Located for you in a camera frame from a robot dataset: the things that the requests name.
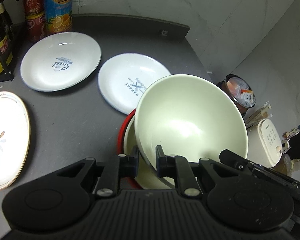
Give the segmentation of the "red and black bowl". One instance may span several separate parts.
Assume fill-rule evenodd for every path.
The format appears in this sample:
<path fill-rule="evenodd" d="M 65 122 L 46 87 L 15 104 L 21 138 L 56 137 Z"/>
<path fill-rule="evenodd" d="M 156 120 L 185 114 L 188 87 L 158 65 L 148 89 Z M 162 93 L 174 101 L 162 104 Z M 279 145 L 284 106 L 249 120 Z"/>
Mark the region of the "red and black bowl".
<path fill-rule="evenodd" d="M 132 110 L 125 120 L 123 121 L 121 128 L 119 130 L 118 136 L 117 136 L 117 154 L 124 153 L 124 138 L 125 133 L 127 130 L 127 127 L 132 119 L 132 117 L 135 115 L 135 109 Z M 142 187 L 135 181 L 134 178 L 126 178 L 127 183 L 131 186 L 133 189 L 142 189 Z"/>

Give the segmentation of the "white deep plate blue print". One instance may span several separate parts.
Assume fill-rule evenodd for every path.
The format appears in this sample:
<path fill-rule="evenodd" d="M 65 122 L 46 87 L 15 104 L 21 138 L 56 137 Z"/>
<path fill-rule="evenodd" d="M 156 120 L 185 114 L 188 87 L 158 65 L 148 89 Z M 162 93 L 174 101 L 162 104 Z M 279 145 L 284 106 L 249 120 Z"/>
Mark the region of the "white deep plate blue print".
<path fill-rule="evenodd" d="M 24 55 L 20 75 L 28 87 L 40 92 L 70 88 L 87 78 L 101 61 L 101 47 L 83 33 L 48 36 Z"/>

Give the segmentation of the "cardboard box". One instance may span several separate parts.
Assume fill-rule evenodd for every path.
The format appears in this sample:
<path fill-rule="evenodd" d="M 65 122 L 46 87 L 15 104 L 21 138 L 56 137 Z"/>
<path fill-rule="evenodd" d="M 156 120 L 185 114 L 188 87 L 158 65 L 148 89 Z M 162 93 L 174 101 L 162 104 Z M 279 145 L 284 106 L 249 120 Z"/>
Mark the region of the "cardboard box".
<path fill-rule="evenodd" d="M 295 180 L 300 180 L 300 159 L 291 160 L 288 154 L 283 155 L 273 169 Z"/>

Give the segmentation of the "white electric kettle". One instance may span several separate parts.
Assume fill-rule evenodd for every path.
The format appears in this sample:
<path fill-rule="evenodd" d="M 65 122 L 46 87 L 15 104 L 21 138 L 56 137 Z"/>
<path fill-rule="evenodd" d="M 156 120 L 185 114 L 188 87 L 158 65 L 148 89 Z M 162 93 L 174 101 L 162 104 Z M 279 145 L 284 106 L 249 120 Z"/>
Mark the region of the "white electric kettle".
<path fill-rule="evenodd" d="M 280 136 L 270 119 L 263 119 L 247 130 L 247 159 L 264 167 L 274 167 L 282 157 Z"/>

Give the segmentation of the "brown pot with packets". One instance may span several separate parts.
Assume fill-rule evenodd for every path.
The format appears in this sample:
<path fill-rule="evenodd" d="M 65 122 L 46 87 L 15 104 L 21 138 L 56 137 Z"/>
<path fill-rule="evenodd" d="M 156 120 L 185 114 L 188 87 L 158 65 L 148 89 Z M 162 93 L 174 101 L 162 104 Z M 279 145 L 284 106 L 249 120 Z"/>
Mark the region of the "brown pot with packets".
<path fill-rule="evenodd" d="M 242 116 L 256 104 L 254 91 L 241 77 L 229 74 L 217 86 L 234 102 Z"/>

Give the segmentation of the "white plate gold rim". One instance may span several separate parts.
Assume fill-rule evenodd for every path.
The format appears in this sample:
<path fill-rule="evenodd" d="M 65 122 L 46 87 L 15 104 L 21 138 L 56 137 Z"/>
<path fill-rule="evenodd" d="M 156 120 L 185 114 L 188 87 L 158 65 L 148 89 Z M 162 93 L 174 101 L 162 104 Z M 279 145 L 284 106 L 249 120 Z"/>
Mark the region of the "white plate gold rim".
<path fill-rule="evenodd" d="M 25 104 L 14 93 L 0 92 L 0 190 L 9 187 L 22 171 L 30 138 Z"/>

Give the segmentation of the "dark soy sauce bottle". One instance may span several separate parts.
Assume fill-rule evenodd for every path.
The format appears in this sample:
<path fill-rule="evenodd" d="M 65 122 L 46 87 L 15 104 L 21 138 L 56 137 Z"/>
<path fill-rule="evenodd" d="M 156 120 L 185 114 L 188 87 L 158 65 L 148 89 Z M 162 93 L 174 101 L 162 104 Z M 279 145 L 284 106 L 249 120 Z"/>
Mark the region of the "dark soy sauce bottle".
<path fill-rule="evenodd" d="M 5 59 L 7 68 L 10 69 L 10 64 L 13 59 L 12 53 L 12 20 L 8 14 L 4 4 L 0 3 L 0 53 Z M 4 68 L 0 62 L 0 74 L 4 72 Z"/>

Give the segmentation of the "short red drink can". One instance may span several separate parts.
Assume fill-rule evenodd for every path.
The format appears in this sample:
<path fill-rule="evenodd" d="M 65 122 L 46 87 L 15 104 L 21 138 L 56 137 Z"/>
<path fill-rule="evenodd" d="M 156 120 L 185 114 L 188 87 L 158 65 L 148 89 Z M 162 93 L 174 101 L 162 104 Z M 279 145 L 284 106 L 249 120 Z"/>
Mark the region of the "short red drink can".
<path fill-rule="evenodd" d="M 38 42 L 46 36 L 45 12 L 30 14 L 26 17 L 29 38 L 31 42 Z"/>

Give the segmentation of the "orange juice bottle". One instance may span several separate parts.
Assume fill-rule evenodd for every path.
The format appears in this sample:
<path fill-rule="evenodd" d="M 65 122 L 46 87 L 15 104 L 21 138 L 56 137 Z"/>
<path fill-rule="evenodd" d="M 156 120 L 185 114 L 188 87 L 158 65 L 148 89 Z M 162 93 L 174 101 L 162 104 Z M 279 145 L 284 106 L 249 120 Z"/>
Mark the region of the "orange juice bottle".
<path fill-rule="evenodd" d="M 72 0 L 44 0 L 44 9 L 49 35 L 71 31 Z"/>

